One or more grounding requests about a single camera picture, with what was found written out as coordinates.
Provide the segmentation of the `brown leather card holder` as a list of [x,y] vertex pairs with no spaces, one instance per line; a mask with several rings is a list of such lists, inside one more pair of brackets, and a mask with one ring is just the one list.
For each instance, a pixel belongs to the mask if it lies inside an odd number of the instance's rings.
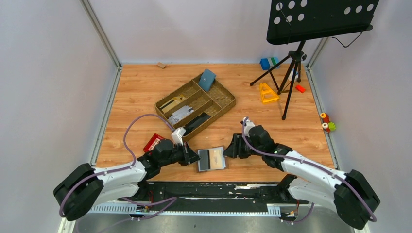
[[224,146],[198,149],[197,154],[200,156],[200,160],[197,162],[198,172],[227,169],[228,163],[223,155],[223,151]]

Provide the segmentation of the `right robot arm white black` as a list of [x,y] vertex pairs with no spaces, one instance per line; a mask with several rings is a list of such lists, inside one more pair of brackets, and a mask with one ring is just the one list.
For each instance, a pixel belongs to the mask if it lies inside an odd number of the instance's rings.
[[314,162],[276,143],[261,125],[246,126],[241,133],[235,133],[223,154],[241,159],[258,155],[269,167],[286,172],[276,187],[276,194],[284,200],[319,204],[358,230],[376,220],[373,213],[380,199],[361,172],[339,171]]

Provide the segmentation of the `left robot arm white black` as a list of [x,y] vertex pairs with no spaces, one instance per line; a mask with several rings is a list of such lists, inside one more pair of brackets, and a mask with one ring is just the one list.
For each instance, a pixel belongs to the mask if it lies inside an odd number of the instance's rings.
[[124,165],[101,168],[81,164],[52,193],[60,205],[60,216],[73,221],[96,205],[134,196],[146,188],[147,180],[158,175],[163,166],[187,166],[200,159],[187,142],[180,145],[162,139],[152,150]]

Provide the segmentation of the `black card in basket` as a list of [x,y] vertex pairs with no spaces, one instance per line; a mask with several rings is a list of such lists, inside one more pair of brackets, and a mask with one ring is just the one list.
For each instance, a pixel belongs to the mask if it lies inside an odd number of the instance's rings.
[[186,130],[184,133],[184,136],[190,134],[192,131],[197,129],[199,126],[201,126],[204,122],[206,122],[210,118],[211,116],[205,112],[195,117],[193,120],[191,120],[188,124],[184,126],[184,129]]

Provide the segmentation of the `silver grey card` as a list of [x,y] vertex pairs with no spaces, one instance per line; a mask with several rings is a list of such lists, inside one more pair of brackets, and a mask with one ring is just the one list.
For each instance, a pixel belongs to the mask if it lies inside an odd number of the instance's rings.
[[176,110],[175,112],[172,113],[172,115],[168,118],[168,121],[172,124],[175,125],[188,115],[190,115],[192,112],[194,112],[193,107],[190,107],[188,105],[182,106],[180,109]]

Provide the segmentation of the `gold credit card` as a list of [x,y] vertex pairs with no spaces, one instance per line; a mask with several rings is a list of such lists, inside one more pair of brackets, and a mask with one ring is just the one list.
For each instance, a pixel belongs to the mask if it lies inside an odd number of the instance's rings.
[[180,104],[182,101],[184,101],[186,97],[184,95],[179,95],[176,97],[171,98],[170,100],[166,101],[163,105],[159,107],[159,109],[163,112],[166,113],[173,107],[177,106]]

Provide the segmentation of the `blue leather card holder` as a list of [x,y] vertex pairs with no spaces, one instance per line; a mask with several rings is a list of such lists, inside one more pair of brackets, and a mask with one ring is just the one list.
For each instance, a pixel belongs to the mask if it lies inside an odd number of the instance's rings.
[[205,69],[199,79],[198,85],[205,91],[208,92],[215,81],[216,74],[209,69]]

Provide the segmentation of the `red plastic block tray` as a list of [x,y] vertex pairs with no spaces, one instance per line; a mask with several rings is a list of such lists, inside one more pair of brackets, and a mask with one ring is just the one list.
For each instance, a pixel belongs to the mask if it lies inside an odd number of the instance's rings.
[[153,136],[150,138],[150,140],[148,141],[148,143],[145,145],[145,147],[143,148],[144,152],[149,152],[152,151],[154,149],[154,147],[162,140],[164,139],[164,137],[154,133]]

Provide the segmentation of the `yellow triangular toy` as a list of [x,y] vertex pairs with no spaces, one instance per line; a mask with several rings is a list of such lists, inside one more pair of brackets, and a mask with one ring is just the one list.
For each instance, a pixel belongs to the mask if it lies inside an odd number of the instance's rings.
[[280,100],[279,95],[275,91],[273,91],[266,83],[259,84],[259,92],[263,104],[268,104]]

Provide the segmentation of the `woven divided basket tray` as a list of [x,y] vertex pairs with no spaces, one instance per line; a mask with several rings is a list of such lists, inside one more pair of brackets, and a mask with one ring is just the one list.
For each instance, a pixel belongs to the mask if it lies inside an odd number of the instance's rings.
[[[199,74],[191,81],[174,90],[173,92],[171,92],[155,104],[155,110],[157,114],[160,115],[163,119],[165,119],[172,126],[173,129],[184,127],[191,120],[193,120],[195,117],[199,116],[203,112],[211,116],[210,119],[204,122],[197,129],[192,131],[190,134],[183,136],[184,141],[189,141],[190,139],[192,139],[194,136],[199,134],[202,130],[206,129],[210,124],[212,124],[218,118],[222,117],[225,113],[227,113],[236,105],[235,96],[228,89],[226,89],[218,80],[215,80],[210,90],[208,92],[205,92],[198,85],[201,75],[202,74]],[[179,95],[184,95],[186,99],[166,113],[163,113],[159,109],[159,107],[166,103],[166,101]],[[173,112],[180,109],[184,105],[193,107],[194,112],[192,112],[190,115],[179,121],[177,124],[172,125],[168,121],[168,118],[172,115]]]

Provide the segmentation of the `small red block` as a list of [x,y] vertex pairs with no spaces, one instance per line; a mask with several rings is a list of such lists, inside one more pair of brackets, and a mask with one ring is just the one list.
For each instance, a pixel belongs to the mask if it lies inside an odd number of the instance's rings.
[[306,89],[305,89],[304,87],[302,87],[301,85],[297,85],[295,88],[296,88],[296,90],[298,90],[300,93],[305,93],[305,92],[306,92]]

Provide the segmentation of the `orange green toy pieces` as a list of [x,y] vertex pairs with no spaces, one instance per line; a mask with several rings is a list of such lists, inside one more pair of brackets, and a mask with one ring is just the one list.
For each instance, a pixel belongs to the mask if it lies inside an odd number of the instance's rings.
[[320,118],[322,120],[322,128],[327,132],[333,132],[337,129],[335,123],[333,123],[330,118],[329,115],[325,112],[320,113]]

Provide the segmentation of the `blue green white blocks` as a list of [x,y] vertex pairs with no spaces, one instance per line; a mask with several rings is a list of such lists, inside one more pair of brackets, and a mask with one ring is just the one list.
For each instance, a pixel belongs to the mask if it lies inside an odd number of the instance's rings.
[[262,58],[259,64],[263,70],[269,70],[278,63],[279,63],[279,59],[277,57],[270,57],[270,58]]

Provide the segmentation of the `small cardboard piece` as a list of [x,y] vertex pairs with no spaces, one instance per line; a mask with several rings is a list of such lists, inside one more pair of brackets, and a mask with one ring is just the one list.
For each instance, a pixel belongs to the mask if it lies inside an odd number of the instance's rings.
[[157,66],[159,66],[160,68],[164,69],[167,65],[161,62],[157,63]]

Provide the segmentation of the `black music stand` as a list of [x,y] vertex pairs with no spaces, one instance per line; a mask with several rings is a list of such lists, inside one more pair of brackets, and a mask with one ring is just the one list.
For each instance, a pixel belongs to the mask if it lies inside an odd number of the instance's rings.
[[308,40],[359,33],[373,29],[371,24],[378,0],[273,0],[271,2],[266,40],[272,45],[297,42],[296,50],[268,69],[250,85],[291,59],[277,94],[287,93],[282,120],[286,119],[295,81],[300,81],[302,62],[307,55],[303,47]]

